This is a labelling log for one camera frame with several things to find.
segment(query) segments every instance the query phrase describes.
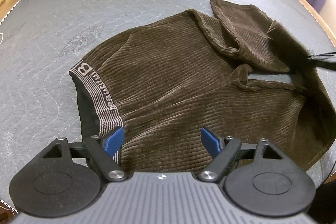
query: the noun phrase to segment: gray quilted fabric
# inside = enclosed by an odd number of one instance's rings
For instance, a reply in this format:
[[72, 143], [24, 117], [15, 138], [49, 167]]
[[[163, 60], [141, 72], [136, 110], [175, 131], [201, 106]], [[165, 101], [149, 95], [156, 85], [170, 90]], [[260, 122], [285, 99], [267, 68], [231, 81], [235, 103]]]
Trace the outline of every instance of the gray quilted fabric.
[[[281, 22], [312, 53], [335, 51], [298, 0], [228, 0], [254, 4]], [[11, 204], [13, 175], [54, 138], [80, 140], [69, 69], [105, 39], [193, 8], [212, 14], [209, 0], [22, 0], [0, 26], [0, 197]], [[319, 70], [336, 104], [336, 73]], [[290, 82], [288, 75], [251, 78]], [[336, 146], [308, 173], [319, 185], [331, 172]]]

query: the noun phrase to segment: black round gripper joint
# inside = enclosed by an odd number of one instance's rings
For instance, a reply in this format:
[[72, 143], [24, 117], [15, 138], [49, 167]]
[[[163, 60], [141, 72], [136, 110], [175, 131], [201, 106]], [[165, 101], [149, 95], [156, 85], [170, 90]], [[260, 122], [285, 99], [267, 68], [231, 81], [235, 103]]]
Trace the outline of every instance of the black round gripper joint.
[[226, 177], [223, 190], [238, 207], [263, 217], [306, 212], [315, 196], [312, 179], [266, 139], [259, 140], [253, 163]]
[[78, 212], [92, 203], [100, 190], [98, 175], [72, 161], [66, 138], [55, 139], [45, 147], [9, 185], [16, 208], [42, 218]]

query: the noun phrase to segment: ribbed fabric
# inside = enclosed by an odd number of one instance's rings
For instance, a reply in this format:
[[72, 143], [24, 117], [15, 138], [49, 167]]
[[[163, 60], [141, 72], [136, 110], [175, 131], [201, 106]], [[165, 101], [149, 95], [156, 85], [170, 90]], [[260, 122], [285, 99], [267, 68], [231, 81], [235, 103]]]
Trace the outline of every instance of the ribbed fabric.
[[[122, 32], [83, 57], [123, 120], [122, 167], [198, 171], [211, 160], [200, 140], [208, 126], [247, 143], [268, 138], [307, 170], [336, 133], [315, 70], [293, 61], [307, 52], [253, 5], [211, 0], [211, 7], [216, 18], [187, 10]], [[303, 84], [248, 80], [251, 67], [296, 71]]]

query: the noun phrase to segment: blue gripper pad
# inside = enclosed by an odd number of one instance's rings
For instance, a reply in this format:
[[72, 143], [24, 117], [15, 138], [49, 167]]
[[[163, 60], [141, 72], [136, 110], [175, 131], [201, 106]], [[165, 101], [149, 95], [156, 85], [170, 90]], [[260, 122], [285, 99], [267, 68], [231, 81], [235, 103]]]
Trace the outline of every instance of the blue gripper pad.
[[113, 158], [115, 153], [121, 148], [124, 140], [124, 129], [122, 127], [116, 127], [102, 137], [101, 145], [104, 151]]
[[220, 140], [210, 129], [201, 129], [201, 141], [212, 158], [221, 152]]

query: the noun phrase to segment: silver bolt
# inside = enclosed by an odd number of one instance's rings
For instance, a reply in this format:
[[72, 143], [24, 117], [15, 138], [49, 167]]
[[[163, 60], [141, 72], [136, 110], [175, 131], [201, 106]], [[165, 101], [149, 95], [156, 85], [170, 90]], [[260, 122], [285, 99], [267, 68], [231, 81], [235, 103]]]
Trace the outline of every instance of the silver bolt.
[[204, 171], [200, 174], [200, 177], [205, 180], [212, 180], [217, 177], [217, 174], [211, 171]]
[[109, 172], [109, 177], [111, 179], [122, 179], [125, 176], [125, 173], [121, 170], [113, 170]]

